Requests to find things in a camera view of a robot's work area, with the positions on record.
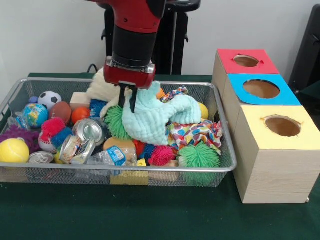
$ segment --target stacked wooden boxes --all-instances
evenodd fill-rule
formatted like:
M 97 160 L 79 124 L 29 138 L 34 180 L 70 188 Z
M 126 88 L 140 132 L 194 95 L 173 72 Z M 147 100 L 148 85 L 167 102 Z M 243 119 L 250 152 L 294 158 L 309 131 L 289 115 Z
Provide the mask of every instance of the stacked wooden boxes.
M 320 173 L 320 132 L 261 49 L 218 49 L 218 87 L 245 204 L 305 203 Z

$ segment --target light blue cloth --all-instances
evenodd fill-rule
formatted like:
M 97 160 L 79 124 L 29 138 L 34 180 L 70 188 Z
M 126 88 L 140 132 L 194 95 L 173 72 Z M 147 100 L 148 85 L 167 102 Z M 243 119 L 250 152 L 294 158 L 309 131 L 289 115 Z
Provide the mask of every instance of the light blue cloth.
M 178 95 L 168 103 L 162 103 L 156 97 L 160 82 L 154 81 L 148 90 L 139 89 L 136 97 L 135 111 L 131 112 L 126 98 L 122 123 L 126 132 L 133 139 L 153 145 L 168 145 L 166 124 L 198 124 L 201 110 L 197 101 L 188 95 Z

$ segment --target football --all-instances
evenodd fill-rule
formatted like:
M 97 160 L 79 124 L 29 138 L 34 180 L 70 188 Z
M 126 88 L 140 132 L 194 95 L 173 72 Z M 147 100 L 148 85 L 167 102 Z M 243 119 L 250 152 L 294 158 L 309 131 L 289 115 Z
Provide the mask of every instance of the football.
M 65 125 L 70 123 L 71 119 L 71 107 L 65 101 L 58 102 L 54 105 L 49 112 L 49 119 L 61 118 Z
M 38 98 L 38 104 L 41 104 L 45 106 L 45 108 L 50 111 L 51 108 L 62 101 L 61 96 L 58 93 L 55 93 L 53 91 L 45 91 L 41 93 L 41 95 Z

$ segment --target metal basket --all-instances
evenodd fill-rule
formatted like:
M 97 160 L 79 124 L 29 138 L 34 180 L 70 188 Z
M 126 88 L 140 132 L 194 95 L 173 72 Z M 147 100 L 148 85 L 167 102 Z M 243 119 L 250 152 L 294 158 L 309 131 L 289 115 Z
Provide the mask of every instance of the metal basket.
M 32 96 L 45 91 L 59 93 L 62 99 L 70 102 L 73 92 L 83 93 L 91 80 L 63 78 L 28 78 L 18 81 L 0 106 L 0 131 L 7 128 L 8 117 L 21 112 Z M 103 165 L 67 165 L 0 162 L 0 182 L 41 183 L 41 184 L 94 184 L 94 185 L 146 185 L 146 186 L 206 186 L 217 187 L 227 172 L 235 169 L 236 155 L 230 137 L 225 113 L 218 89 L 210 83 L 199 82 L 162 82 L 165 92 L 185 85 L 189 95 L 203 103 L 209 110 L 209 119 L 221 121 L 223 137 L 219 168 L 191 167 L 141 167 L 141 166 L 103 166 Z M 121 174 L 113 176 L 118 170 Z M 185 174 L 196 174 L 210 179 L 206 184 L 185 181 Z

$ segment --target polka dot fabric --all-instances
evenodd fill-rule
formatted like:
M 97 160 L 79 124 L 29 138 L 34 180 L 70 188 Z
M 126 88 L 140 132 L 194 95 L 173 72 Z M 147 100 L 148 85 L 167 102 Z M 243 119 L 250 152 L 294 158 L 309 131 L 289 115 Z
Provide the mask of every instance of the polka dot fabric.
M 196 146 L 203 141 L 208 147 L 214 149 L 219 155 L 221 151 L 221 137 L 223 136 L 222 126 L 210 120 L 202 121 L 199 124 L 178 124 L 171 123 L 166 127 L 169 146 L 180 150 L 186 146 Z

